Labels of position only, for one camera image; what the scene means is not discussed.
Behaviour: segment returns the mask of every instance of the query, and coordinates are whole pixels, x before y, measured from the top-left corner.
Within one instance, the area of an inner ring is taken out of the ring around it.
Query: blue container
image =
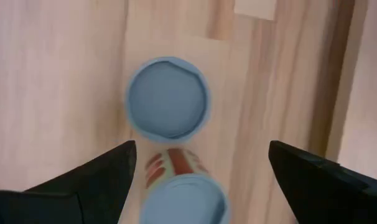
[[[210,111],[210,94],[201,71],[176,57],[145,63],[129,83],[125,102],[133,127],[158,142],[188,140]]]

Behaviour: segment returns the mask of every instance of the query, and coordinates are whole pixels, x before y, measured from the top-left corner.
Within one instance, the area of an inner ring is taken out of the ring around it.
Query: round lid
[[[133,126],[158,141],[193,135],[203,124],[209,105],[200,71],[175,57],[147,62],[137,71],[127,95]]]
[[[228,202],[212,179],[198,174],[174,177],[148,196],[140,224],[228,224]]]

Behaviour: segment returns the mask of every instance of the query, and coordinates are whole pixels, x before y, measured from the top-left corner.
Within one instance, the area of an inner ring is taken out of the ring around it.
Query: light blue lid
[[[176,57],[150,60],[139,69],[126,94],[134,128],[147,138],[183,141],[204,124],[209,93],[200,70]]]
[[[178,175],[150,192],[140,224],[228,224],[230,208],[220,186],[200,174]]]

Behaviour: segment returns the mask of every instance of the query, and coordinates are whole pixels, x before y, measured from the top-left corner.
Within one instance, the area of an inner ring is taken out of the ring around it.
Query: blue lid
[[[220,186],[200,174],[173,177],[150,192],[140,224],[228,224],[230,208]]]
[[[200,70],[176,57],[150,60],[139,69],[126,94],[130,122],[155,141],[183,141],[204,124],[208,88]]]

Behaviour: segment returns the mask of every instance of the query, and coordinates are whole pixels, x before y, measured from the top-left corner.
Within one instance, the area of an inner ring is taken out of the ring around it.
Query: wooden surface
[[[144,163],[168,146],[131,129],[123,93],[142,63],[173,55],[208,81],[210,120],[182,147],[226,190],[232,223],[294,223],[268,145],[324,140],[313,120],[331,97],[319,80],[336,14],[335,0],[278,1],[274,21],[237,15],[232,0],[0,1],[0,188],[29,188],[135,139],[120,222],[137,223]]]
[[[377,0],[357,1],[327,157],[377,178]]]
[[[273,20],[277,0],[235,0],[234,12],[260,19]]]

